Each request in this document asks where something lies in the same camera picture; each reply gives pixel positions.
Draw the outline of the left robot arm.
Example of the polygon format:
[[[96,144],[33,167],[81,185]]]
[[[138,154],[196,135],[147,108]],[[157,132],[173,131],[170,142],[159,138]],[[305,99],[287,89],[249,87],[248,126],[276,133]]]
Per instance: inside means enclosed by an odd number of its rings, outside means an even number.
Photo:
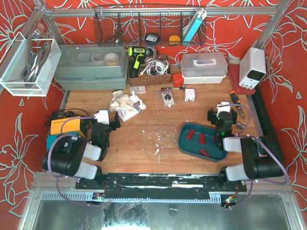
[[[75,131],[64,132],[64,127],[73,121],[90,120],[91,137],[87,140]],[[114,121],[108,118],[108,110],[100,110],[92,117],[75,116],[60,119],[59,134],[52,142],[43,159],[43,169],[55,178],[62,176],[80,177],[97,185],[104,182],[101,167],[83,161],[88,159],[102,162],[110,146],[110,134],[121,127],[118,112]]]

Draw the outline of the beige work glove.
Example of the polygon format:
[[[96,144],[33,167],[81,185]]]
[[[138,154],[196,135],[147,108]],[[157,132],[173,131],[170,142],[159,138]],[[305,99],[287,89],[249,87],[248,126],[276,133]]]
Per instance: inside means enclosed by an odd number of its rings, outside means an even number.
[[[111,113],[118,107],[125,107],[129,112],[134,110],[134,102],[130,99],[130,96],[123,92],[123,90],[115,90],[112,92],[113,98],[109,103],[109,110]]]

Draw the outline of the red spring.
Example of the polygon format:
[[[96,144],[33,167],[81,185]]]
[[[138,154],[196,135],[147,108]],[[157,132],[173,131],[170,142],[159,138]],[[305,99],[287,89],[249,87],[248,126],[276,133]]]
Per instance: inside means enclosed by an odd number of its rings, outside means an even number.
[[[201,149],[200,154],[204,157],[210,157],[210,154],[205,149]]]
[[[187,134],[187,136],[186,136],[186,138],[188,140],[191,140],[193,138],[194,134],[195,134],[195,130],[194,129],[190,129],[188,134]]]
[[[205,135],[204,135],[203,133],[200,133],[200,134],[199,134],[199,143],[200,143],[201,145],[205,145],[205,143],[206,143]]]

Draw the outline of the white peg board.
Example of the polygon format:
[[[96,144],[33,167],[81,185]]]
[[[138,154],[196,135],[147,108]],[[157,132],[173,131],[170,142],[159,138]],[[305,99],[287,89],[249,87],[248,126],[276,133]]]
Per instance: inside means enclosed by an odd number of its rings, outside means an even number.
[[[143,100],[133,93],[126,104],[122,103],[122,106],[115,108],[115,111],[118,112],[122,121],[126,122],[137,114],[143,114],[145,109],[146,105]]]

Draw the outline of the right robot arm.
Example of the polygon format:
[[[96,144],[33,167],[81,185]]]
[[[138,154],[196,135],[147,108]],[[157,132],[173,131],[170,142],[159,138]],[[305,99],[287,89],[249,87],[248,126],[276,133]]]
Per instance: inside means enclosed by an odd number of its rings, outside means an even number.
[[[284,185],[289,175],[283,166],[283,157],[270,136],[254,137],[233,134],[232,125],[236,121],[233,109],[223,110],[230,105],[219,104],[217,111],[208,110],[207,119],[215,125],[213,142],[225,152],[237,152],[242,155],[242,164],[227,166],[221,170],[225,181],[263,180],[272,184]]]

